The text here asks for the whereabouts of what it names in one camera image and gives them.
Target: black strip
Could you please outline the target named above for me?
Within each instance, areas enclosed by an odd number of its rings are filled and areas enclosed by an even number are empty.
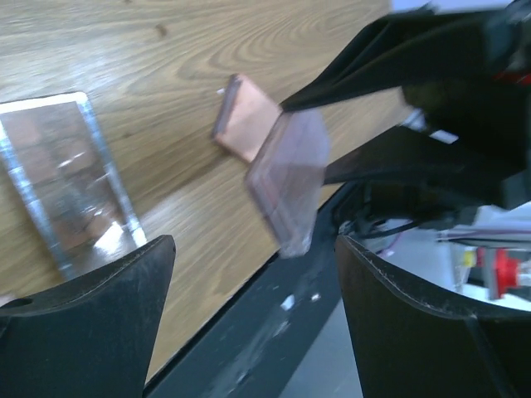
[[[284,390],[339,302],[332,211],[351,188],[319,211],[309,253],[273,255],[155,375],[144,397],[274,398]],[[291,295],[295,305],[284,310]]]

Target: wooden table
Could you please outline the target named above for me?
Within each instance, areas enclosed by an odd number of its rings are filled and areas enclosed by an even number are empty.
[[[219,89],[239,71],[280,101],[386,10],[384,0],[0,6],[0,101],[86,92],[148,239],[177,241],[150,375],[275,251],[243,189],[244,165],[210,141]],[[396,122],[403,107],[387,92],[324,114],[337,158]],[[61,282],[3,170],[0,236],[0,294]]]

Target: clear plastic tray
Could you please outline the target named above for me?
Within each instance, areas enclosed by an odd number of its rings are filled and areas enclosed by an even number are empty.
[[[66,279],[146,242],[85,94],[0,104],[0,151]]]
[[[282,114],[246,174],[246,187],[282,257],[309,250],[329,147],[317,109]]]

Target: black cable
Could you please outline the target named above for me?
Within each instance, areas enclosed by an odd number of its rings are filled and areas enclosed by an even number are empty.
[[[423,222],[426,222],[426,220],[414,220],[414,221],[408,222],[407,224],[404,224],[403,226],[397,226],[395,228],[391,228],[390,230],[386,230],[386,231],[377,231],[377,232],[369,233],[366,235],[360,235],[358,236],[358,238],[359,239],[385,238],[387,236],[399,234],[401,232],[405,232],[410,229],[417,228]]]

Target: wood grain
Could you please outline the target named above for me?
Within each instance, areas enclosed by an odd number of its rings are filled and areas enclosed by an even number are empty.
[[[310,82],[384,0],[21,0],[0,6],[0,101],[89,95],[149,239],[178,261],[149,374],[274,252],[242,186],[244,166],[210,141],[234,72],[274,100]],[[398,120],[395,92],[324,110],[332,158]],[[61,282],[0,172],[0,294]],[[324,190],[323,198],[334,190]]]

